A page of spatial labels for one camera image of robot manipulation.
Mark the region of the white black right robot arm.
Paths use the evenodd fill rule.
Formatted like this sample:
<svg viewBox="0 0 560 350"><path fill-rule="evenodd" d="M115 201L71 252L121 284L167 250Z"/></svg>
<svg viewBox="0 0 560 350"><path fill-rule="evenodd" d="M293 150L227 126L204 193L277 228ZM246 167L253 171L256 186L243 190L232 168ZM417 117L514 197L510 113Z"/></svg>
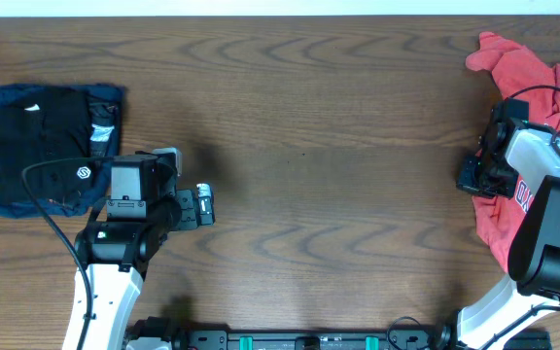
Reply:
<svg viewBox="0 0 560 350"><path fill-rule="evenodd" d="M502 349L541 317L560 312L560 143L528 120L527 102L508 98L491 112L480 153L464 160L458 189L514 198L523 180L533 198L511 242L507 275L442 330L443 349Z"/></svg>

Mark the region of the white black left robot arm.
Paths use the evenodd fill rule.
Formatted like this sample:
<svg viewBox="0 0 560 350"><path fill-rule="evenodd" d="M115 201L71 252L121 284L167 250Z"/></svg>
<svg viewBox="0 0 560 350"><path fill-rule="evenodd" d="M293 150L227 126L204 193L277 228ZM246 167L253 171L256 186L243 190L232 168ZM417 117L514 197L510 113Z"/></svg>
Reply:
<svg viewBox="0 0 560 350"><path fill-rule="evenodd" d="M115 157L111 192L92 207L75 239L80 261L65 349L170 349L171 334L126 339L151 258L173 231L215 224L209 185L178 189L182 154L176 148Z"/></svg>

